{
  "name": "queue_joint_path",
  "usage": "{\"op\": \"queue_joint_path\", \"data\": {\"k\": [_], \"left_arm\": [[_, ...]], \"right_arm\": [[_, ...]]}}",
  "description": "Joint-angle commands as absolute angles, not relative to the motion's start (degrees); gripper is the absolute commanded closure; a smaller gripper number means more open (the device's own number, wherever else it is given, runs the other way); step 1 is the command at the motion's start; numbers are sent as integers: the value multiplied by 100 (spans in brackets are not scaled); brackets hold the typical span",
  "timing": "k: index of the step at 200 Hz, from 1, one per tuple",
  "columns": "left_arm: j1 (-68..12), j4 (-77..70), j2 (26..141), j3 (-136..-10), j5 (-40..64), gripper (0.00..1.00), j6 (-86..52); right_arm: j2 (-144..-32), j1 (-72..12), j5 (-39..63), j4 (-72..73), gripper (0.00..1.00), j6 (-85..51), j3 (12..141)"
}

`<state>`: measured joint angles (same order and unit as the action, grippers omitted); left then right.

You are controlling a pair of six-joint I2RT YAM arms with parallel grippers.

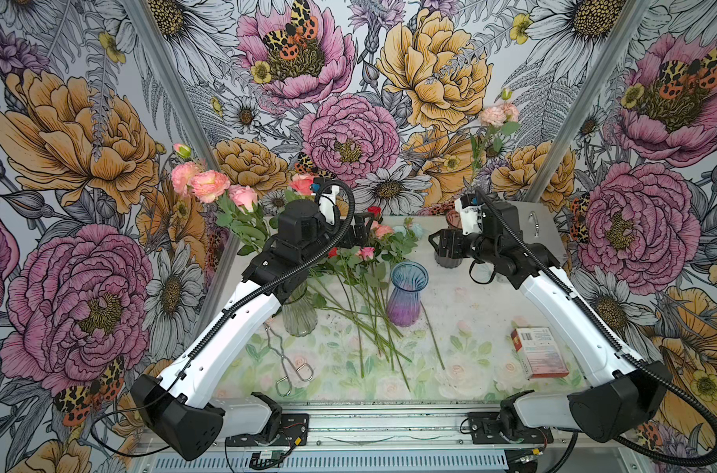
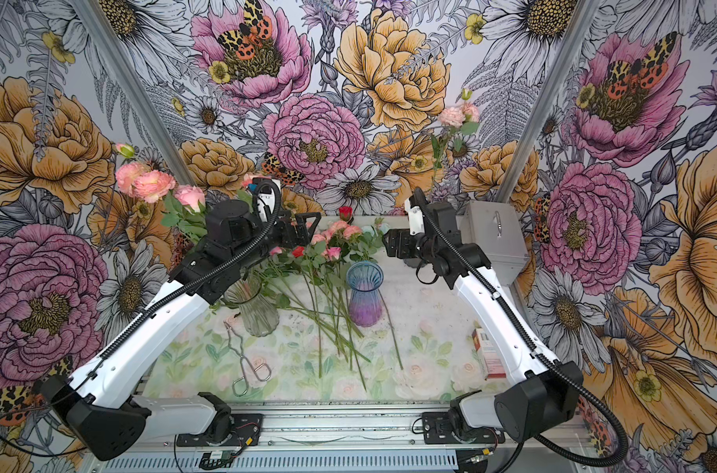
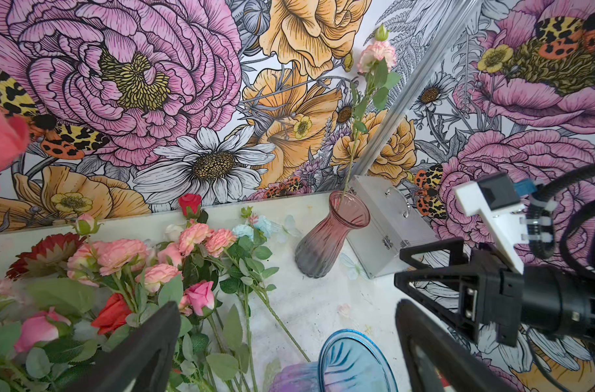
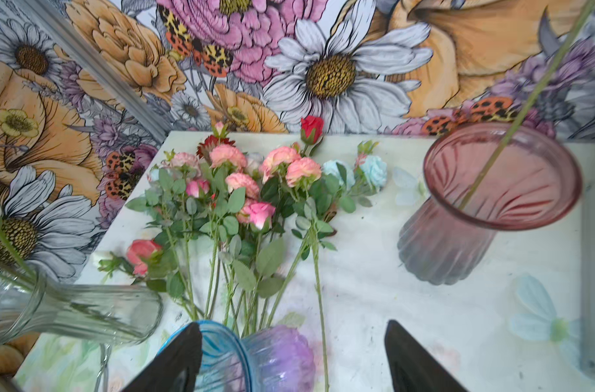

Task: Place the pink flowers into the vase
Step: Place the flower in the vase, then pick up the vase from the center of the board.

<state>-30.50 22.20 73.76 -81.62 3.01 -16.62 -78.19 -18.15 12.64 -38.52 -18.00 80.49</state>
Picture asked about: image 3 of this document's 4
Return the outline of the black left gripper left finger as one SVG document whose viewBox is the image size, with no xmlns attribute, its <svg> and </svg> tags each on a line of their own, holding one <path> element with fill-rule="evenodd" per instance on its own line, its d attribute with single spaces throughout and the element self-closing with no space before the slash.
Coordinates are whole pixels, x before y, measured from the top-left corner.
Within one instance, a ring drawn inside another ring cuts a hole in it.
<svg viewBox="0 0 595 392">
<path fill-rule="evenodd" d="M 165 391 L 181 329 L 176 302 L 168 302 L 67 391 Z"/>
</svg>

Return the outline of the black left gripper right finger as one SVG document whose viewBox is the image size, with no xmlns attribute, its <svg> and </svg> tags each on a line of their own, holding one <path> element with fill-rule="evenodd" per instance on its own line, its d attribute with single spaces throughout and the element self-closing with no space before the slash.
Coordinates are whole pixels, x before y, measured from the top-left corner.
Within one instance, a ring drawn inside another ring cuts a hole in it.
<svg viewBox="0 0 595 392">
<path fill-rule="evenodd" d="M 485 364 L 409 300 L 396 308 L 396 327 L 413 391 L 512 391 Z"/>
</svg>

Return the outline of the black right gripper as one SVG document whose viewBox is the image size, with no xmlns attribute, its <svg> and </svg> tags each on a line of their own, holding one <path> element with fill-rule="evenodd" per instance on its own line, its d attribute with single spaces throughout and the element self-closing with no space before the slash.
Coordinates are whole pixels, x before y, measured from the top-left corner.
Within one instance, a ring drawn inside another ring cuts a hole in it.
<svg viewBox="0 0 595 392">
<path fill-rule="evenodd" d="M 595 280 L 553 266 L 517 272 L 493 245 L 465 254 L 461 238 L 403 248 L 400 259 L 413 269 L 395 274 L 395 286 L 469 341 L 493 323 L 508 346 L 522 324 L 595 344 Z"/>
</svg>

